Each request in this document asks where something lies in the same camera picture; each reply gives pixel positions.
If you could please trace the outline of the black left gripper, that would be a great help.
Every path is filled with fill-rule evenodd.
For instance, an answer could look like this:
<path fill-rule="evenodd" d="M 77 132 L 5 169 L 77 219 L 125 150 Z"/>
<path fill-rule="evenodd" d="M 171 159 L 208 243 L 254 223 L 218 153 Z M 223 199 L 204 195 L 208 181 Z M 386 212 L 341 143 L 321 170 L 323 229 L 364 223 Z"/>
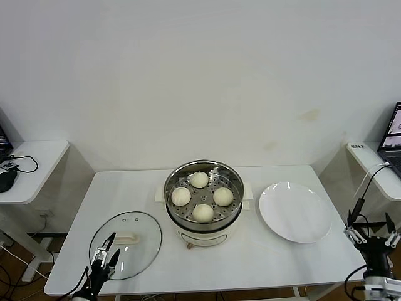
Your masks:
<path fill-rule="evenodd" d="M 110 277 L 114 274 L 118 259 L 120 256 L 120 249 L 117 249 L 116 252 L 112 255 L 110 261 L 105 263 L 102 266 L 102 261 L 105 261 L 108 255 L 108 252 L 113 244 L 115 239 L 116 232 L 113 232 L 101 246 L 99 246 L 95 250 L 95 261 L 91 264 L 91 279 L 110 279 Z"/>

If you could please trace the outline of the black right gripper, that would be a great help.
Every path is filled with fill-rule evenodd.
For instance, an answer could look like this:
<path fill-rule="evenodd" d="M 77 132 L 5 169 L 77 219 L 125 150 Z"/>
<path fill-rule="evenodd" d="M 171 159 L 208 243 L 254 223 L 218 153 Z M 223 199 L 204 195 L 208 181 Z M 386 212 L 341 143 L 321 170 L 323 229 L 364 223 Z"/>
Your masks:
<path fill-rule="evenodd" d="M 355 248 L 362 254 L 367 268 L 390 268 L 388 256 L 392 252 L 391 246 L 397 246 L 400 241 L 400 233 L 396 231 L 395 223 L 390 215 L 385 213 L 389 236 L 387 240 L 381 237 L 370 237 L 365 239 L 354 227 L 355 219 L 352 212 L 348 211 L 344 234 L 355 244 Z"/>

